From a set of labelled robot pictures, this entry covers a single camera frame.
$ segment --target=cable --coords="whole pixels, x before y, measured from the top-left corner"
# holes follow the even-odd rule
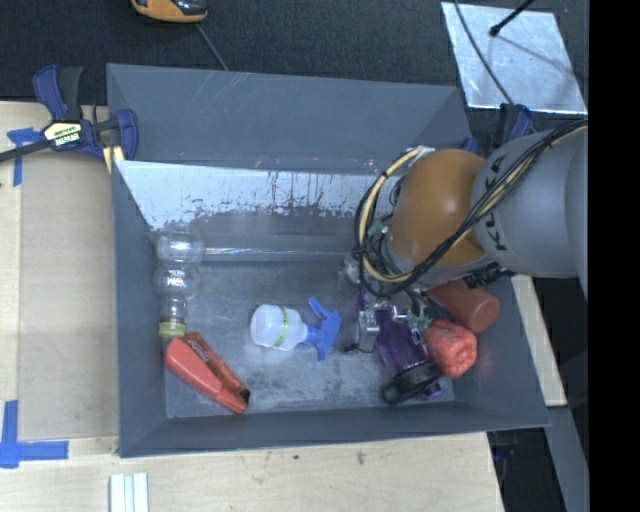
[[[368,233],[368,229],[373,222],[375,203],[382,185],[391,174],[396,172],[408,160],[416,156],[416,154],[420,152],[420,148],[415,148],[406,152],[404,155],[396,159],[396,161],[378,177],[369,190],[367,190],[356,210],[356,248],[354,256],[360,257],[361,282],[369,292],[378,297],[391,297],[392,295],[406,291],[431,268],[433,268],[433,266],[435,266],[447,251],[462,240],[467,232],[469,232],[473,226],[480,221],[480,219],[492,212],[513,193],[516,187],[532,169],[533,164],[545,151],[548,151],[551,147],[560,143],[567,137],[585,130],[586,128],[586,119],[565,123],[553,129],[548,135],[536,142],[522,155],[520,155],[510,168],[506,170],[505,174],[503,174],[494,183],[494,185],[482,195],[482,197],[471,208],[469,214],[465,217],[453,235],[440,243],[440,245],[438,245],[422,263],[416,265],[413,270],[398,273],[395,266],[391,265],[390,262],[384,261],[381,251],[375,251],[372,249],[373,236]],[[372,253],[375,254],[377,261],[373,261],[371,259]],[[395,269],[396,273],[389,273],[389,267]],[[378,286],[382,287],[382,289],[375,290],[373,288],[373,283],[367,280],[365,271],[369,273],[369,275],[378,283]]]
[[[489,35],[492,36],[492,37],[497,36],[500,33],[500,31],[507,25],[507,23],[509,23],[516,16],[518,16],[522,11],[524,11],[527,7],[529,7],[533,2],[535,2],[535,0],[527,0],[520,7],[518,7],[515,11],[513,11],[511,14],[509,14],[509,16],[507,16],[505,19],[503,19],[500,23],[498,23],[497,25],[494,25],[493,27],[491,27],[489,29]]]
[[[222,60],[222,57],[218,53],[218,50],[216,50],[216,47],[213,46],[213,43],[211,42],[211,39],[209,39],[209,37],[207,36],[206,32],[204,31],[204,29],[200,25],[200,23],[196,23],[195,26],[198,29],[198,32],[200,32],[200,34],[202,34],[202,37],[204,37],[204,40],[207,43],[207,45],[209,46],[209,48],[211,49],[211,51],[213,52],[213,55],[216,57],[216,59],[218,59],[218,62],[222,66],[222,69],[224,69],[225,71],[229,71],[229,68],[227,67],[227,65]]]
[[[487,73],[489,73],[489,76],[491,77],[491,80],[493,80],[493,82],[496,84],[496,87],[498,87],[498,89],[500,89],[500,92],[505,97],[507,102],[510,105],[515,105],[515,102],[513,101],[511,96],[509,96],[509,93],[507,93],[505,88],[502,87],[502,84],[498,80],[498,77],[496,77],[496,75],[494,74],[492,69],[489,67],[489,63],[484,58],[484,55],[482,55],[482,52],[480,51],[480,48],[478,47],[478,44],[476,43],[475,38],[471,35],[471,31],[469,30],[467,22],[465,21],[464,16],[462,16],[462,10],[460,9],[460,4],[458,3],[458,0],[453,0],[453,2],[455,4],[456,12],[458,13],[458,17],[460,18],[460,22],[462,23],[462,28],[464,28],[464,31],[466,32],[467,37],[469,38],[469,42],[471,43],[471,46],[473,46],[473,49],[478,54],[478,58],[480,59],[480,61],[482,62],[482,65],[487,70]]]

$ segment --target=black strap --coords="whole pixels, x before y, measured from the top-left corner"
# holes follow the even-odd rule
[[[424,391],[440,377],[435,362],[427,361],[396,375],[393,381],[383,388],[382,397],[392,405],[399,404]]]
[[[114,117],[113,119],[107,119],[106,121],[102,121],[100,123],[95,123],[93,125],[93,131],[96,133],[106,132],[107,130],[113,130],[114,128],[118,128],[120,125],[118,124],[118,120]]]
[[[48,140],[41,140],[34,142],[33,144],[27,144],[26,146],[20,146],[19,148],[10,149],[4,153],[0,153],[0,162],[6,162],[7,160],[13,160],[24,155],[29,155],[49,147]]]

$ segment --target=metal sheet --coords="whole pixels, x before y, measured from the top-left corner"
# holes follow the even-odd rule
[[[467,104],[499,108],[507,103],[473,48],[455,4],[443,2],[442,9]],[[515,103],[540,112],[586,114],[552,13],[526,10],[492,37],[489,29],[512,9],[461,4],[460,10],[485,60]]]
[[[353,217],[378,169],[271,171],[117,163],[152,230],[195,222],[207,260],[343,258],[353,248]],[[378,202],[391,212],[392,176]]]

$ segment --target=red object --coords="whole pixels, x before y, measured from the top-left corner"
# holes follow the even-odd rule
[[[476,362],[476,335],[462,325],[446,319],[434,320],[422,336],[427,342],[427,352],[446,377],[460,377]]]
[[[164,364],[184,382],[235,414],[249,405],[250,392],[211,347],[194,332],[173,338]]]
[[[429,298],[473,332],[487,329],[500,313],[500,301],[483,288],[469,288],[464,279],[430,288]]]

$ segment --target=black floor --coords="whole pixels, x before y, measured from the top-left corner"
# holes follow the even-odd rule
[[[519,0],[464,3],[515,8]],[[202,23],[229,69],[361,80],[460,85],[440,2],[432,0],[210,0]],[[538,0],[553,12],[585,102],[589,102],[589,0]],[[83,66],[82,104],[106,104],[110,62],[220,69],[194,26],[141,23],[128,0],[5,0],[0,16],[0,99],[34,101],[41,67]],[[468,109],[476,137],[494,133],[498,113]],[[559,116],[536,114],[538,129]],[[536,280],[562,365],[587,346],[586,302],[575,280]],[[588,402],[574,410],[588,457]],[[501,435],[513,447],[496,463],[507,512],[563,511],[542,430]]]

